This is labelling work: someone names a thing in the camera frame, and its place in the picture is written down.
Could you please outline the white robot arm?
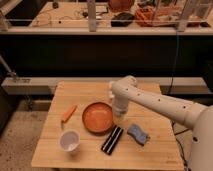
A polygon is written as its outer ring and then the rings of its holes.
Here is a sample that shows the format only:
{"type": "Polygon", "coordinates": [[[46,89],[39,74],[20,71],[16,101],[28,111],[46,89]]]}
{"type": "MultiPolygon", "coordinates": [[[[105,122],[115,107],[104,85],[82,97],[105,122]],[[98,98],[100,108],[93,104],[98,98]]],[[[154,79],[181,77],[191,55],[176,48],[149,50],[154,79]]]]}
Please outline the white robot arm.
{"type": "Polygon", "coordinates": [[[133,76],[111,83],[113,113],[122,117],[132,101],[192,130],[187,171],[213,171],[213,105],[148,92],[137,85],[133,76]]]}

